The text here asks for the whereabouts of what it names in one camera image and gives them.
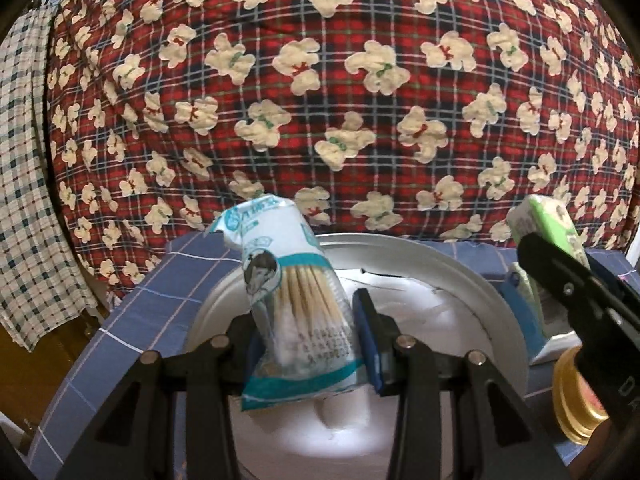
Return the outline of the red plaid teddy bear blanket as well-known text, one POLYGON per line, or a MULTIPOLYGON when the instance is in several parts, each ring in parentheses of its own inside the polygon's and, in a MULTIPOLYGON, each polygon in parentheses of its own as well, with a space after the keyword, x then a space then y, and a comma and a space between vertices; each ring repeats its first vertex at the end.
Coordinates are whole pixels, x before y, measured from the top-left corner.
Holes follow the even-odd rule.
POLYGON ((50 153, 111 292, 264 195, 320 232, 506 246, 530 194, 639 229, 639 66, 600 0, 62 0, 50 153))

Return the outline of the green pocket tissue pack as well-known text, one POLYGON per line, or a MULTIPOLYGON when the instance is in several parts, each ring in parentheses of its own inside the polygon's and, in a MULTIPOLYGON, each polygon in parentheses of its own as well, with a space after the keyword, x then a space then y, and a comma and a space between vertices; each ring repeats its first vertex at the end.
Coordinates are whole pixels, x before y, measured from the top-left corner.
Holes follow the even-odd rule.
POLYGON ((579 344, 567 308, 553 291, 562 284, 565 260, 590 267, 584 245, 564 203, 549 196, 526 196, 508 213, 506 225, 518 260, 502 291, 523 333, 529 362, 555 360, 579 344))

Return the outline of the cotton swab bag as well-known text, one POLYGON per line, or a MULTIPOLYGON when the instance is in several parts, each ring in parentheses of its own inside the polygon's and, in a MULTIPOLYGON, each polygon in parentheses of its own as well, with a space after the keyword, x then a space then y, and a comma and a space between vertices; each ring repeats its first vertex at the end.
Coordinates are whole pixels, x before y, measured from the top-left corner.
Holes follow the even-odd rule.
POLYGON ((292 200, 267 194, 210 227, 241 254, 243 282, 265 352, 241 396, 245 411, 349 392, 367 380, 352 305, 292 200))

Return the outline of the round gold pink tin lid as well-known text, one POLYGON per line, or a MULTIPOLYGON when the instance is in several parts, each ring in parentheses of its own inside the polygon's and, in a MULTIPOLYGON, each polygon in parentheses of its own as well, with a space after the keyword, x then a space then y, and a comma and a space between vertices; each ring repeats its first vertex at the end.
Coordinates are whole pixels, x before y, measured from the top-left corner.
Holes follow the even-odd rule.
POLYGON ((568 440, 586 445, 602 422, 608 419, 598 397, 578 372, 575 358, 582 350, 562 353, 553 369, 552 401, 555 418, 568 440))

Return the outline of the round metal tin container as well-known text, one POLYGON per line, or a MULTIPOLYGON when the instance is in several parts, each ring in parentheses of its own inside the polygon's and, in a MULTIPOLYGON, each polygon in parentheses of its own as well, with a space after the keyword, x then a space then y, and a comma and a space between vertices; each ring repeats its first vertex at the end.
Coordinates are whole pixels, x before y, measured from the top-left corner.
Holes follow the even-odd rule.
MULTIPOLYGON (((483 351, 518 394, 528 356, 510 307, 484 278, 442 250, 402 238, 326 234, 319 244, 344 291, 367 289, 401 333, 450 356, 483 351)), ((383 479, 398 400, 369 385, 326 400, 244 412, 229 401, 244 479, 383 479)))

